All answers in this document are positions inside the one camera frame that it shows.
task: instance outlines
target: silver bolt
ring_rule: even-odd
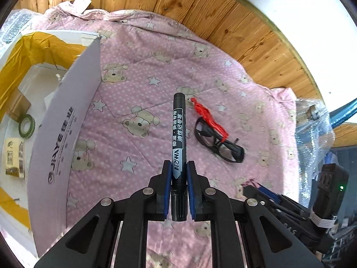
[[[142,190],[142,192],[146,195],[153,194],[154,190],[151,187],[146,187]]]
[[[247,204],[251,207],[254,207],[258,204],[258,201],[255,198],[249,198],[247,199]]]
[[[216,190],[212,187],[206,188],[205,192],[209,195],[213,195],[216,193]]]
[[[103,199],[100,201],[100,204],[106,207],[107,205],[110,205],[110,204],[111,204],[111,199],[110,199],[110,198],[103,198]]]

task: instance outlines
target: white wall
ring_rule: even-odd
[[[330,112],[357,97],[357,27],[340,0],[248,1],[298,51]]]

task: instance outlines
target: green tape roll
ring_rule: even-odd
[[[26,114],[19,123],[19,133],[22,138],[28,139],[35,131],[35,119]]]

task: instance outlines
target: glasses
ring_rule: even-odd
[[[244,159],[244,149],[228,140],[221,142],[222,136],[217,133],[207,122],[199,117],[195,126],[195,137],[204,147],[210,149],[222,159],[231,163],[241,163]]]

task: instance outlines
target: clear plastic wrap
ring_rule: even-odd
[[[0,57],[20,31],[30,27],[31,19],[40,13],[31,10],[12,10],[0,29]]]
[[[299,154],[299,203],[308,207],[311,181],[318,175],[318,164],[334,142],[330,115],[321,100],[296,101],[295,138]]]

